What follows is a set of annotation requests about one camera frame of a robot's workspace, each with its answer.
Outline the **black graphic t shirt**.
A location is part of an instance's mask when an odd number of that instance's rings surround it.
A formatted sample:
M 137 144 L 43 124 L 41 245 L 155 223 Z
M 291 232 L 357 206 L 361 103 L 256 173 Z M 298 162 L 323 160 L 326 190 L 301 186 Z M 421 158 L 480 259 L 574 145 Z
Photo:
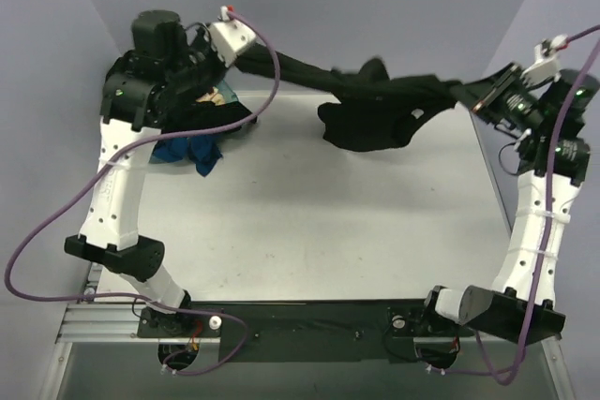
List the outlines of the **black graphic t shirt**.
M 392 78 L 383 59 L 356 71 L 324 69 L 277 53 L 282 81 L 332 95 L 318 106 L 322 138 L 337 148 L 374 152 L 408 146 L 436 115 L 476 99 L 475 81 L 442 80 L 434 74 Z

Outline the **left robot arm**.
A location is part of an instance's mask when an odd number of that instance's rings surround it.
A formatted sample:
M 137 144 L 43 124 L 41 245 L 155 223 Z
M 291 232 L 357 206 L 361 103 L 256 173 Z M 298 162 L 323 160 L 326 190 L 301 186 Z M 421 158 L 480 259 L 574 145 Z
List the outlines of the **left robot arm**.
M 120 275 L 157 311 L 172 336 L 187 333 L 193 314 L 188 295 L 163 264 L 165 247 L 139 233 L 138 216 L 153 152 L 135 141 L 160 136 L 173 114 L 206 94 L 224 77 L 252 37 L 222 15 L 203 25 L 194 40 L 178 14 L 141 13 L 131 25 L 133 47 L 118 57 L 102 88 L 100 155 L 91 204 L 80 231 L 65 240 L 67 254 Z

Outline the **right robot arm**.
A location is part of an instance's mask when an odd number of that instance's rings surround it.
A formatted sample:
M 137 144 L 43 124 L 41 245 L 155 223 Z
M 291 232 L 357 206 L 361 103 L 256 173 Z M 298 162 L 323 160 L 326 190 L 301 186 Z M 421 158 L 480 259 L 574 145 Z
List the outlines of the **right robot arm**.
M 428 333 L 463 327 L 530 345 L 563 330 L 565 316 L 554 306 L 554 276 L 591 157 L 578 134 L 599 81 L 574 69 L 554 70 L 537 81 L 527 76 L 512 64 L 451 90 L 483 122 L 518 132 L 518 201 L 508 250 L 492 285 L 435 287 L 418 311 Z

